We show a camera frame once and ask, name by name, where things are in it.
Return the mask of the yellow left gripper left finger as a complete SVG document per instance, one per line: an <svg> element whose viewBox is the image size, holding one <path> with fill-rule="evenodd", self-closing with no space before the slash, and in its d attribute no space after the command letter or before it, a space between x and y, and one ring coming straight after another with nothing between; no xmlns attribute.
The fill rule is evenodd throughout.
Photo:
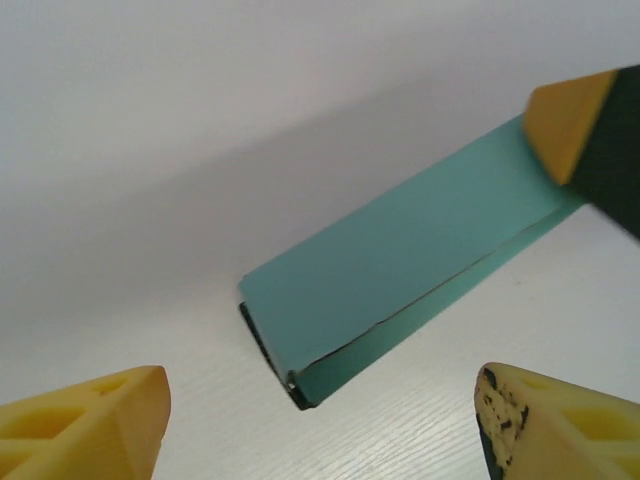
<svg viewBox="0 0 640 480"><path fill-rule="evenodd" d="M171 412L161 366L140 366L1 407L4 479L149 479Z"/></svg>

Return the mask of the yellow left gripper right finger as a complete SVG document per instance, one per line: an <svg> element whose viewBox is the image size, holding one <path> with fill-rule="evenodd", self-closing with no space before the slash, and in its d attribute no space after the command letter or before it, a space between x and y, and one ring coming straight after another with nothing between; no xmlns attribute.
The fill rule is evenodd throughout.
<svg viewBox="0 0 640 480"><path fill-rule="evenodd" d="M475 418L493 479L636 479L638 404L502 363L474 389Z"/></svg>

